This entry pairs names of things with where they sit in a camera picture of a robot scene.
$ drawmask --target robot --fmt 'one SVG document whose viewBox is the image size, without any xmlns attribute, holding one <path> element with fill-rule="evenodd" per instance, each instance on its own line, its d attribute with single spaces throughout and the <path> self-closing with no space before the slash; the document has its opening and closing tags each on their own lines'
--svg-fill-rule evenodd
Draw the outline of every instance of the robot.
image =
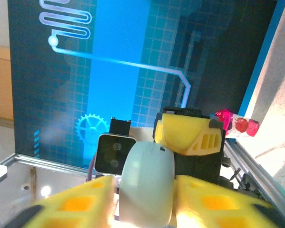
<svg viewBox="0 0 285 228">
<path fill-rule="evenodd" d="M 121 123 L 113 126 L 124 133 Z M 127 155 L 119 189 L 119 227 L 285 228 L 283 217 L 265 200 L 220 186 L 219 173 L 184 173 L 176 165 L 186 158 L 221 165 L 221 122 L 196 110 L 166 108 L 157 115 L 153 138 L 136 142 Z M 3 228 L 113 228 L 115 192 L 115 177 L 102 176 L 37 202 Z"/>
</svg>

